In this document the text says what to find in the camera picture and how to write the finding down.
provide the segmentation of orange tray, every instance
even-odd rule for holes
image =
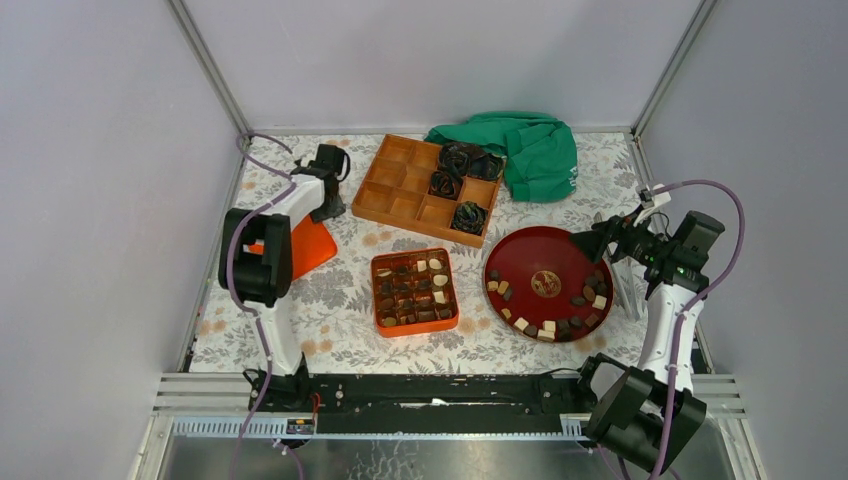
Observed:
[[[357,217],[443,238],[472,247],[483,246],[503,175],[495,182],[463,177],[459,200],[428,194],[442,146],[386,135],[365,180],[353,199]],[[460,203],[471,201],[486,210],[483,233],[474,235],[450,228]]]
[[[441,268],[430,268],[430,260],[438,260]],[[427,265],[419,271],[418,262]],[[391,272],[386,276],[380,273]],[[436,275],[447,275],[448,283],[437,287]],[[371,260],[371,285],[374,296],[374,325],[384,337],[399,337],[418,333],[441,332],[455,327],[459,321],[459,304],[453,288],[450,257],[444,248],[379,255]],[[442,292],[445,303],[435,302],[436,292]],[[381,307],[391,299],[391,306]],[[425,320],[432,315],[433,320]],[[387,318],[395,319],[386,326]]]

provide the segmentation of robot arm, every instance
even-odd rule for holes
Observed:
[[[586,360],[581,384],[593,390],[598,404],[585,432],[592,440],[641,468],[651,471],[659,457],[658,442],[662,420],[646,413],[643,406],[664,405],[669,396],[669,365],[677,366],[675,410],[664,465],[672,463],[706,417],[706,405],[692,396],[690,355],[692,338],[703,301],[685,314],[679,352],[672,357],[675,323],[694,297],[706,289],[709,279],[701,274],[707,252],[724,226],[707,215],[690,211],[673,236],[648,230],[649,218],[658,204],[670,200],[668,194],[654,198],[648,190],[640,193],[642,205],[625,217],[614,216],[596,223],[588,232],[571,236],[572,242],[593,262],[601,260],[607,245],[617,244],[610,261],[631,257],[646,267],[648,281],[648,331],[637,367],[627,367],[599,354]],[[604,367],[616,367],[619,375],[604,384],[596,377]]]
[[[347,173],[341,178],[344,163]],[[258,302],[259,316],[265,333],[271,362],[277,375],[293,375],[301,365],[302,352],[291,326],[292,282],[291,232],[307,215],[313,222],[341,215],[345,211],[339,197],[339,183],[350,172],[350,160],[344,150],[333,145],[319,145],[314,161],[307,166],[296,162],[291,181],[294,191],[265,213],[249,221],[238,239],[233,257],[233,283],[242,301]],[[227,246],[236,226],[250,213],[233,208],[224,219],[218,282],[227,288]],[[257,345],[259,332],[251,323]]]

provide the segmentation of orange box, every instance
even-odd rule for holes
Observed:
[[[424,262],[424,270],[419,270],[421,261]],[[445,285],[435,284],[434,278],[439,275],[448,277]],[[459,303],[450,257],[444,248],[374,257],[371,260],[371,289],[374,325],[384,337],[441,332],[450,330],[459,322]],[[387,319],[393,319],[395,325],[386,326]]]

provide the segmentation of table surface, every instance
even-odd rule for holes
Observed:
[[[517,203],[502,185],[483,248],[441,240],[354,217],[350,202],[368,170],[383,135],[300,135],[280,137],[294,158],[314,158],[320,143],[343,147],[352,172],[341,185],[348,211],[325,222],[339,247],[332,260],[295,281],[293,329],[315,373],[534,373],[576,368],[587,356],[604,352],[627,364],[638,360],[646,322],[627,318],[614,306],[596,331],[578,342],[547,344],[528,339],[507,326],[486,300],[481,271],[498,240],[519,228],[552,225],[570,231],[590,228],[596,212],[605,218],[638,205],[637,176],[621,133],[575,134],[577,190],[550,204]],[[410,135],[420,139],[421,136]],[[257,139],[251,153],[286,171],[293,158],[271,142]],[[236,206],[254,208],[285,186],[285,180],[253,165],[242,179]],[[445,332],[387,339],[374,326],[369,278],[372,257],[421,248],[444,247],[450,254],[459,300],[460,320]],[[199,315],[191,372],[241,372],[264,366],[248,318],[218,286],[208,280],[209,294]],[[644,295],[644,284],[637,282]]]

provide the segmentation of wooden tray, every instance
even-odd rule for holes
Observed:
[[[430,175],[436,171],[441,148],[434,143],[386,135],[353,200],[353,214],[451,242],[482,247],[503,175],[496,182],[464,177],[458,201],[430,195],[427,193]],[[450,228],[457,206],[466,201],[488,212],[482,235]]]

